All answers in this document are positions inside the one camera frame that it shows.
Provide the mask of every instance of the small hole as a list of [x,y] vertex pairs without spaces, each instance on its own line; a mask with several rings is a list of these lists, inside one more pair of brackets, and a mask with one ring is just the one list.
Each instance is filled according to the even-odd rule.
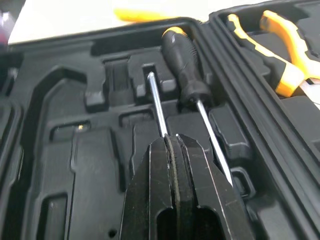
[[111,229],[109,231],[109,238],[113,239],[116,236],[116,234],[117,234],[117,230]]

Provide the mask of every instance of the metal screwdriver shaft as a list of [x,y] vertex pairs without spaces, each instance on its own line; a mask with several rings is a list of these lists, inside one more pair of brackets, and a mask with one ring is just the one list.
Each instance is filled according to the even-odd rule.
[[233,186],[231,173],[230,173],[230,169],[229,169],[227,160],[226,160],[225,155],[223,154],[223,152],[220,148],[220,145],[218,143],[218,139],[217,139],[217,137],[216,137],[211,125],[210,125],[210,122],[209,122],[209,119],[208,119],[208,116],[207,116],[207,113],[206,113],[206,110],[205,110],[205,107],[204,107],[202,101],[198,100],[196,102],[196,108],[200,112],[202,119],[204,121],[204,124],[206,126],[206,129],[209,132],[210,141],[213,146],[213,150],[215,152],[215,155],[219,161],[219,164],[221,165],[221,168],[222,168],[221,170],[222,170],[223,174],[225,175],[226,179],[228,180],[228,182],[231,184],[231,186]]
[[152,93],[152,98],[153,98],[153,102],[154,102],[154,106],[155,106],[156,118],[158,121],[160,135],[161,135],[161,137],[164,138],[165,135],[168,134],[168,130],[167,130],[167,126],[166,126],[164,113],[163,113],[162,107],[161,107],[161,101],[160,101],[159,91],[158,91],[158,87],[157,87],[156,77],[152,71],[148,75],[148,81],[149,81],[150,88],[151,88],[151,93]]

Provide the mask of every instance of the tool case insert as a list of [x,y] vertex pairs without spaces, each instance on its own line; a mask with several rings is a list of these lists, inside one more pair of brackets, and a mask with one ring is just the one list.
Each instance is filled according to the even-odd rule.
[[163,32],[194,41],[214,105],[211,125],[256,239],[319,239],[320,112],[305,96],[282,99],[271,70],[240,47],[230,13],[259,43],[290,60],[259,30],[264,10],[302,29],[320,54],[320,1],[270,1],[10,46],[0,54],[1,239],[118,239],[125,192],[159,137],[147,74],[156,75],[171,135],[198,140],[214,161],[201,115],[179,104],[161,53]]

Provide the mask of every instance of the white surface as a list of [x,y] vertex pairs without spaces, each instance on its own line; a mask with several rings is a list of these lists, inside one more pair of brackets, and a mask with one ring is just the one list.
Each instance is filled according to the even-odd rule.
[[47,39],[127,24],[116,18],[115,8],[160,12],[202,21],[220,9],[263,0],[26,0],[9,44]]

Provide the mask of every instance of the yellow pliers handle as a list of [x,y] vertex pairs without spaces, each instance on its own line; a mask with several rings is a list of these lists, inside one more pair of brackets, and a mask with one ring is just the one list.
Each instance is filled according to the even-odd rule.
[[273,74],[271,87],[277,94],[290,97],[304,80],[303,72],[292,63],[274,54],[269,49],[253,40],[241,27],[235,14],[227,17],[227,27],[239,44],[258,54]]
[[260,28],[275,33],[282,39],[292,64],[301,69],[305,80],[320,81],[320,62],[310,59],[307,43],[293,22],[266,10],[262,14]]
[[120,20],[135,23],[176,18],[176,16],[167,16],[158,12],[135,10],[129,8],[116,8],[113,12]]

